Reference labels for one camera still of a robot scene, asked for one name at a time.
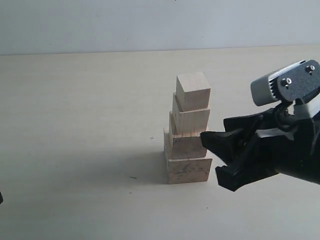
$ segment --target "white strip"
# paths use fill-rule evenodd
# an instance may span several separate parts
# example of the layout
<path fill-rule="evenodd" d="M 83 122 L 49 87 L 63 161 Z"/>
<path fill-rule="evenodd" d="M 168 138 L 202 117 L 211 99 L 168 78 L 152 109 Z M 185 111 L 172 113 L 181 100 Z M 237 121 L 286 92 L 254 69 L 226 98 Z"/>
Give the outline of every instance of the white strip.
<path fill-rule="evenodd" d="M 285 132 L 280 130 L 279 128 L 270 128 L 270 129 L 258 129 L 256 132 L 256 134 L 258 135 L 259 138 L 263 139 L 263 138 L 271 138 L 271 137 L 275 137 L 275 136 L 285 136 L 287 137 L 289 140 L 294 140 L 294 132 L 297 129 L 294 128 L 294 130 L 289 131 L 289 132 Z"/>
<path fill-rule="evenodd" d="M 303 105 L 294 105 L 293 113 L 297 120 L 311 119 L 320 111 L 320 94 Z"/>

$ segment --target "bottom wooden block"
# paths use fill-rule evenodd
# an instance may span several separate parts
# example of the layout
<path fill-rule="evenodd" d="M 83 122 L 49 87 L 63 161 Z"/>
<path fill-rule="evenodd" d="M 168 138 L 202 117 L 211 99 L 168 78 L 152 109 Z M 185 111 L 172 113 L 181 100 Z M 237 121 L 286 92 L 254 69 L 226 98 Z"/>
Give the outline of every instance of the bottom wooden block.
<path fill-rule="evenodd" d="M 209 178 L 212 158 L 171 159 L 169 129 L 164 129 L 164 153 L 169 184 L 206 182 Z"/>

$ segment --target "tabletop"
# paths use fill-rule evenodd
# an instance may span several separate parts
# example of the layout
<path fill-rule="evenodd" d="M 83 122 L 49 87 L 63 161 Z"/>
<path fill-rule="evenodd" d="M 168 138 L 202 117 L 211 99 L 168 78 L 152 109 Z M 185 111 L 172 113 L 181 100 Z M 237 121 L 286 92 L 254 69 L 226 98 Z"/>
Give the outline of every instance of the tabletop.
<path fill-rule="evenodd" d="M 203 72 L 208 127 L 261 112 L 250 83 L 320 45 L 0 56 L 0 239 L 317 239 L 320 186 L 277 175 L 236 192 L 168 185 L 178 74 Z"/>

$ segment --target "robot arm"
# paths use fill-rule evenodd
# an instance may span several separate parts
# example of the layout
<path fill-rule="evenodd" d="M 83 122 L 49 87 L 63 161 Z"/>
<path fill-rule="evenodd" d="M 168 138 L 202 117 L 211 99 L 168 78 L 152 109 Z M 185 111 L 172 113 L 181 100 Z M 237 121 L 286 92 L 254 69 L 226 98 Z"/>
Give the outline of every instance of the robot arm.
<path fill-rule="evenodd" d="M 320 65 L 283 67 L 252 82 L 251 95 L 257 106 L 280 103 L 224 119 L 224 132 L 201 133 L 203 147 L 225 163 L 215 169 L 218 184 L 236 191 L 277 174 L 320 184 Z"/>

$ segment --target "stacked wooden blocks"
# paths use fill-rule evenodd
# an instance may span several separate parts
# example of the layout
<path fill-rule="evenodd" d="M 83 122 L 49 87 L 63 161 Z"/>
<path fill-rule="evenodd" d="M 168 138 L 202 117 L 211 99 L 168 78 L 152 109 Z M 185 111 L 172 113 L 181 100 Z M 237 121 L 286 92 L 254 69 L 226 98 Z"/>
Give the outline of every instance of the stacked wooden blocks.
<path fill-rule="evenodd" d="M 207 131 L 210 93 L 202 72 L 176 78 L 169 127 L 163 130 L 169 184 L 208 180 L 212 158 L 202 146 L 200 133 Z"/>

